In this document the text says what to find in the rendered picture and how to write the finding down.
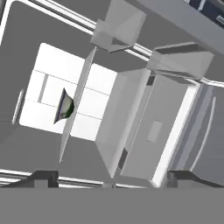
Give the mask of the dark blue cabinet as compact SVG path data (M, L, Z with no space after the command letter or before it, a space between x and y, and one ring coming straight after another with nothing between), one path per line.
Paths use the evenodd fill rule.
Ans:
M224 24L224 11L220 9L212 0L186 0L195 10L202 13L207 18Z

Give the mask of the grey fridge door bin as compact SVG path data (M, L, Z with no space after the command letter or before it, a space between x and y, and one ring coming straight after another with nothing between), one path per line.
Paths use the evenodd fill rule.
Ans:
M157 74L201 80L214 58L206 48L194 42L155 47L147 68Z
M109 53L131 48L138 39L146 14L125 0L111 0L105 20L98 20L91 44Z

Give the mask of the glass fridge shelf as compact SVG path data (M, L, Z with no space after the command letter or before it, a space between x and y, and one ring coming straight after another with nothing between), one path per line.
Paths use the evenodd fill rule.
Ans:
M59 161L62 161L65 148L67 145L67 140L69 138L73 123L74 123L74 118L76 116L80 101L81 101L81 96L84 91L84 87L87 83L88 75L90 72L90 68L93 64L95 53L97 51L97 48L95 47L92 52L86 57L83 68L81 70L80 78L78 81L77 88L75 90L75 94L73 97L73 113L70 115L70 117L66 120L65 127L63 129L62 137L61 137L61 145L60 145L60 150L59 150Z

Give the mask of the grey fridge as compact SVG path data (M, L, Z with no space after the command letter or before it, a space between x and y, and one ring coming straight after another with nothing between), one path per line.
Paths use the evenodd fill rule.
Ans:
M6 0L0 24L0 172L58 171L67 178L149 186L140 178L113 177L95 139L119 73L144 69L145 61L125 51L98 49L89 86L60 161L66 121L54 117L62 90L74 95L86 57L95 47L74 23L30 0ZM20 90L24 101L12 117Z

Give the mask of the dark bowl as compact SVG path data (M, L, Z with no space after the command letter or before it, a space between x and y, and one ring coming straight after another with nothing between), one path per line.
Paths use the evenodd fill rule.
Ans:
M65 113L67 112L67 109L69 107L70 100L72 100L72 98L67 94L67 91L63 89L61 97L59 99L59 105L57 107L57 111L56 111L56 115L54 117L53 123L56 123L62 119L66 119Z

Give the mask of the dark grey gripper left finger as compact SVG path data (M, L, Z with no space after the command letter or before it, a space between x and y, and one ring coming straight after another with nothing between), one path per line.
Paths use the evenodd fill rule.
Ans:
M38 181L43 181L48 188L58 188L58 177L58 171L35 171L27 178L10 183L8 185L4 185L3 188L33 188L37 186Z

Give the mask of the green pear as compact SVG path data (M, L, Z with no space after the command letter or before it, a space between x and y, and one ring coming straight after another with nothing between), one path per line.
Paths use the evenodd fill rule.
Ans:
M70 100L69 107L65 113L65 118L68 118L74 112L74 100Z

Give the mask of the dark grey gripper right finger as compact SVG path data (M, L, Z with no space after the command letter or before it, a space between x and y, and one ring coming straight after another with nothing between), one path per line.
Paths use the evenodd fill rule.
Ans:
M190 171L168 171L167 172L167 188L197 188L197 187L212 187L224 188L224 185L219 185L211 181L197 177Z

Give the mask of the closed grey fridge door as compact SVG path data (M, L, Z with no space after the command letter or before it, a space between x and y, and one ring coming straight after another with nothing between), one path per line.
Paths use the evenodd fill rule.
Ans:
M170 170L224 186L224 87L203 85Z

